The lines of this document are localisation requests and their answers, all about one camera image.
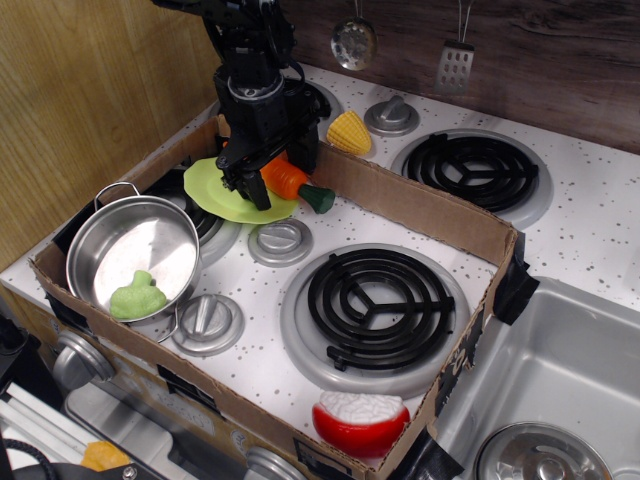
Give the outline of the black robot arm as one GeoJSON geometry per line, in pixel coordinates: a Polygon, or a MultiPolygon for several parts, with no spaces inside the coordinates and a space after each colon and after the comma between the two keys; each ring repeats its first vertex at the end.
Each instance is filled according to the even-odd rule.
{"type": "Polygon", "coordinates": [[[305,78],[291,53],[294,26],[276,1],[161,1],[159,7],[202,19],[220,57],[214,84],[230,129],[218,156],[224,186],[258,210],[271,207],[261,169],[281,152],[306,173],[316,167],[318,123],[329,102],[305,78]]]}

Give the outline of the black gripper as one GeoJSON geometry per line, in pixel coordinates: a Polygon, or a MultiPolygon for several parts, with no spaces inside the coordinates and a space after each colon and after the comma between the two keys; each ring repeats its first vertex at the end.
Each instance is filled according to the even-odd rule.
{"type": "Polygon", "coordinates": [[[250,200],[258,211],[271,208],[259,171],[282,151],[306,174],[316,169],[320,92],[302,80],[280,78],[275,87],[253,97],[233,90],[226,69],[214,74],[220,112],[231,129],[218,158],[223,184],[250,200]]]}

